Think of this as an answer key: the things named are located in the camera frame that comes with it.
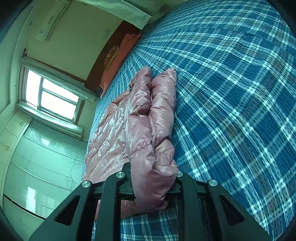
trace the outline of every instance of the window pane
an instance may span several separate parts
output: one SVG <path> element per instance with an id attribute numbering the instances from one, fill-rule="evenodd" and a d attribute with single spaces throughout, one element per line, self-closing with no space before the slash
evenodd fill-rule
<path id="1" fill-rule="evenodd" d="M 28 78 L 26 84 L 26 101 L 37 106 L 38 94 L 41 76 L 28 70 Z"/>
<path id="2" fill-rule="evenodd" d="M 68 90 L 65 90 L 64 88 L 50 82 L 49 80 L 46 80 L 44 79 L 43 80 L 43 86 L 42 86 L 44 89 L 47 89 L 51 92 L 54 92 L 60 96 L 63 96 L 69 100 L 72 100 L 74 102 L 77 103 L 79 97 L 77 95 L 74 95 L 73 93 L 71 93 L 70 91 Z"/>
<path id="3" fill-rule="evenodd" d="M 41 106 L 68 119 L 73 119 L 76 106 L 42 91 Z"/>

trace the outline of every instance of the pink puffer jacket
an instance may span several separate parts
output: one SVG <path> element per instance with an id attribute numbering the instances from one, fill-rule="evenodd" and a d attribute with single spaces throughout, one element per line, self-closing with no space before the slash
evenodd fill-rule
<path id="1" fill-rule="evenodd" d="M 89 143 L 83 180 L 101 182 L 131 163 L 136 199 L 121 202 L 121 217 L 155 212 L 167 206 L 164 197 L 178 168 L 170 142 L 176 106 L 176 72 L 168 69 L 152 79 L 143 67 L 106 109 Z"/>

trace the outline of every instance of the window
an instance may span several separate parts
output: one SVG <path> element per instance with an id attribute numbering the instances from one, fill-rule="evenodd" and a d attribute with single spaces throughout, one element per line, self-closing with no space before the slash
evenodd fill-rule
<path id="1" fill-rule="evenodd" d="M 33 108 L 77 124 L 84 101 L 70 91 L 24 68 L 20 98 Z"/>

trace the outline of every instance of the orange cloth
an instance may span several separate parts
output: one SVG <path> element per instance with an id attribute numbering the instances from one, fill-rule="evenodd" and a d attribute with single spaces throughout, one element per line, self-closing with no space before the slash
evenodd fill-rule
<path id="1" fill-rule="evenodd" d="M 142 35 L 141 34 L 126 34 L 124 39 L 122 40 L 120 44 L 119 52 L 116 56 L 116 58 L 113 60 L 110 67 L 103 72 L 103 76 L 101 79 L 101 88 L 103 89 L 103 93 L 101 97 L 103 97 L 111 84 L 113 78 L 117 74 L 119 68 L 121 67 L 123 61 L 128 56 L 129 52 L 132 50 L 132 48 L 136 45 L 138 40 L 140 39 Z"/>

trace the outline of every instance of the blue plaid bedsheet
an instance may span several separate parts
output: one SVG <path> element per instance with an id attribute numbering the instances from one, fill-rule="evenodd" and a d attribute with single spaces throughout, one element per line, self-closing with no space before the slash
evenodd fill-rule
<path id="1" fill-rule="evenodd" d="M 265 0 L 188 1 L 143 31 L 91 133 L 141 67 L 153 76 L 176 68 L 179 169 L 219 181 L 275 240 L 296 212 L 295 56 L 294 36 Z M 178 240 L 177 216 L 170 208 L 123 219 L 121 239 Z"/>

